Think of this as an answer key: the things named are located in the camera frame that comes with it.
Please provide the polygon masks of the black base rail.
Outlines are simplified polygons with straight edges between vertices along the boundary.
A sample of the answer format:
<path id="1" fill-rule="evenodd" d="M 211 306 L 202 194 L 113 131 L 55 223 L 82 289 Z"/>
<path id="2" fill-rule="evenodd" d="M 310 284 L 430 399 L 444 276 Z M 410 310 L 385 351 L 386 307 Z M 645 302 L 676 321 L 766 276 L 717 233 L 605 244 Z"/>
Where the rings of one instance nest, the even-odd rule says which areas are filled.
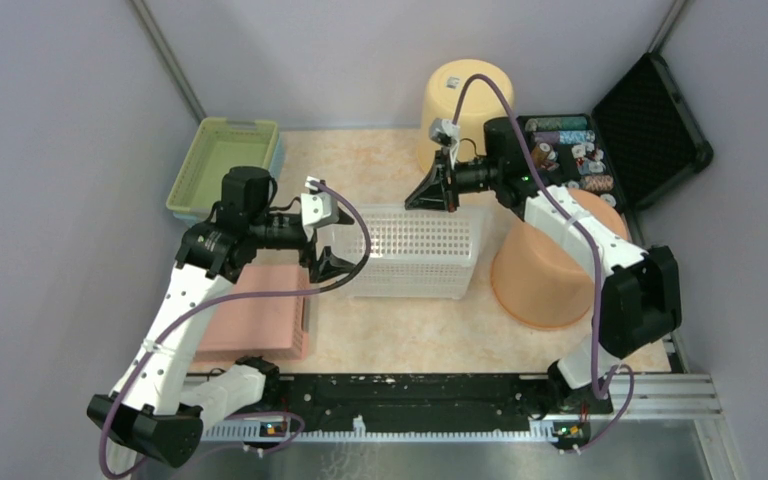
<path id="1" fill-rule="evenodd" d="M 562 397 L 544 375 L 284 374 L 264 399 L 203 435 L 206 442 L 548 443 L 572 452 L 620 421 L 703 420 L 722 408 L 701 374 L 618 375 L 606 399 Z"/>

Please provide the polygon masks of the pink plastic basket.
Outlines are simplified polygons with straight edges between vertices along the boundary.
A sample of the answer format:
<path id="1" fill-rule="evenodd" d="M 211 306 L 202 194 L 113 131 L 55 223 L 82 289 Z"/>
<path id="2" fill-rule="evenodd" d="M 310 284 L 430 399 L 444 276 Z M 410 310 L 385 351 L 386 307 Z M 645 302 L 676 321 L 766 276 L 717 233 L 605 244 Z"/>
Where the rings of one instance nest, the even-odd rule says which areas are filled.
<path id="1" fill-rule="evenodd" d="M 251 265 L 243 270 L 233 294 L 296 291 L 309 287 L 305 272 L 293 265 Z M 307 312 L 303 297 L 234 300 L 220 304 L 197 348 L 194 362 L 232 363 L 243 356 L 298 361 L 307 356 Z"/>

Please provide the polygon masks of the white mesh plastic basket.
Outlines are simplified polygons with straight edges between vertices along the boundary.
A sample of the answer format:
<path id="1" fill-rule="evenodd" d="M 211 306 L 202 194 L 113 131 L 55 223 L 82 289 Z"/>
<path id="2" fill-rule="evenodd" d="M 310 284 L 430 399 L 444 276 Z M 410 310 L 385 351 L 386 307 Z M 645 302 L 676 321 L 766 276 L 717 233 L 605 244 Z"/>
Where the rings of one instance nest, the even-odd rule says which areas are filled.
<path id="1" fill-rule="evenodd" d="M 484 243 L 490 209 L 452 213 L 397 204 L 357 208 L 370 233 L 369 260 L 342 291 L 350 297 L 462 298 Z"/>

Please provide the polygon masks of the brown cylinder in case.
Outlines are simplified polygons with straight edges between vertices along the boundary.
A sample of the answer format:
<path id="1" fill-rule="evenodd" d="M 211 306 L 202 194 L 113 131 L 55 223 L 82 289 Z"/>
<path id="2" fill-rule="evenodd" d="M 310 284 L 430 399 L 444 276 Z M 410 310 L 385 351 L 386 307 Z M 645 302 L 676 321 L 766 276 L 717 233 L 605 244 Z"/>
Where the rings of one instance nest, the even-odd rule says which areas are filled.
<path id="1" fill-rule="evenodd" d="M 554 168 L 555 153 L 553 147 L 545 142 L 540 142 L 535 145 L 531 151 L 531 156 L 535 166 L 538 169 L 550 171 Z"/>

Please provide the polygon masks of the black open tool case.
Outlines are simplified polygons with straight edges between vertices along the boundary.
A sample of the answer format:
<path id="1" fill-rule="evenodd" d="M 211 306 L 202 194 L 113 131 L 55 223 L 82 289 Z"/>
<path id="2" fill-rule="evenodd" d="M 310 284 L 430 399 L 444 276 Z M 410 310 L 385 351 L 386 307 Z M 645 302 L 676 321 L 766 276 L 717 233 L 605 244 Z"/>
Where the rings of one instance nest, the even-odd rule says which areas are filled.
<path id="1" fill-rule="evenodd" d="M 599 196 L 618 212 L 654 205 L 713 160 L 666 61 L 643 55 L 589 112 L 522 115 L 527 145 L 549 148 L 551 182 Z"/>

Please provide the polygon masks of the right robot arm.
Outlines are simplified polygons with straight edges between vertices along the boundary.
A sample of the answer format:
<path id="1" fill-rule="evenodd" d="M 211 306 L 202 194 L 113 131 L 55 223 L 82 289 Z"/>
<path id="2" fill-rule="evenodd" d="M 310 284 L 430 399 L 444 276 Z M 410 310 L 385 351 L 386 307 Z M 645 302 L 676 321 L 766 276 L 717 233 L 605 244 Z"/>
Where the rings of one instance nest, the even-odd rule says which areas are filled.
<path id="1" fill-rule="evenodd" d="M 546 385 L 549 404 L 572 412 L 586 400 L 586 387 L 604 399 L 625 358 L 681 325 L 678 264 L 669 247 L 643 249 L 624 240 L 582 207 L 568 188 L 547 184 L 522 129 L 514 119 L 507 122 L 519 143 L 522 168 L 506 167 L 507 154 L 458 161 L 459 126 L 449 119 L 434 120 L 429 137 L 439 148 L 404 206 L 454 212 L 461 195 L 492 191 L 501 205 L 545 234 L 590 277 L 591 333 L 552 365 L 550 371 L 558 377 Z"/>

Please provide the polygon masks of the orange capybara bucket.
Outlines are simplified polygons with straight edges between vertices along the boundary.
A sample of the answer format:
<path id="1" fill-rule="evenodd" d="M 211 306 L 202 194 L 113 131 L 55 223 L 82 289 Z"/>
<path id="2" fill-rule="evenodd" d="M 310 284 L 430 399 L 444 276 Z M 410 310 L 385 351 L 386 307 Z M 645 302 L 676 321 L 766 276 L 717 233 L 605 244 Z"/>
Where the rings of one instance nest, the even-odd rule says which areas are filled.
<path id="1" fill-rule="evenodd" d="M 490 271 L 494 296 L 517 321 L 539 330 L 569 328 L 593 306 L 594 284 L 560 246 L 515 220 Z"/>

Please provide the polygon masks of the yellow capybara bucket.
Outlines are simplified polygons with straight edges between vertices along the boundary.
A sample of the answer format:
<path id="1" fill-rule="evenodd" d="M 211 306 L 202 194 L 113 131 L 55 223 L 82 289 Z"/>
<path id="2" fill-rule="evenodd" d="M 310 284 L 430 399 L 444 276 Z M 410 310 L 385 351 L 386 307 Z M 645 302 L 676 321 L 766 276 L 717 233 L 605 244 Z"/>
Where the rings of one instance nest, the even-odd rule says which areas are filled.
<path id="1" fill-rule="evenodd" d="M 429 129 L 432 122 L 436 119 L 454 118 L 463 86 L 467 79 L 476 73 L 490 78 L 508 104 L 515 104 L 513 84 L 499 67 L 477 59 L 454 60 L 440 66 L 430 76 L 424 91 L 417 146 L 417 162 L 422 172 L 426 173 L 430 169 L 435 151 L 439 149 L 439 145 L 430 139 Z M 482 80 L 473 81 L 467 90 L 457 121 L 462 139 L 458 160 L 465 162 L 477 155 L 484 155 L 484 123 L 504 115 L 505 110 L 494 91 Z"/>

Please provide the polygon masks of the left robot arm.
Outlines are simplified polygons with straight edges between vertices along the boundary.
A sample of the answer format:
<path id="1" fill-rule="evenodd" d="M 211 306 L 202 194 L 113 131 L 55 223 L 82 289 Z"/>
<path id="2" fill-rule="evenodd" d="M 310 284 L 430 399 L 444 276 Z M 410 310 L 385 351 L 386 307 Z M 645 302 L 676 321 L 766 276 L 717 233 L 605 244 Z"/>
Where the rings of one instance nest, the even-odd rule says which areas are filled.
<path id="1" fill-rule="evenodd" d="M 317 244 L 319 229 L 330 225 L 369 228 L 357 208 L 324 181 L 310 177 L 300 209 L 272 207 L 274 177 L 260 167 L 227 172 L 220 198 L 206 220 L 190 227 L 175 255 L 168 288 L 146 337 L 128 369 L 106 394 L 92 397 L 87 415 L 100 429 L 97 458 L 102 474 L 113 478 L 107 449 L 115 444 L 140 461 L 177 468 L 189 461 L 203 434 L 240 409 L 268 413 L 279 404 L 278 368 L 243 357 L 213 380 L 184 387 L 216 308 L 237 301 L 234 291 L 246 265 L 262 250 L 293 250 L 308 271 L 305 296 L 339 289 L 364 269 Z"/>

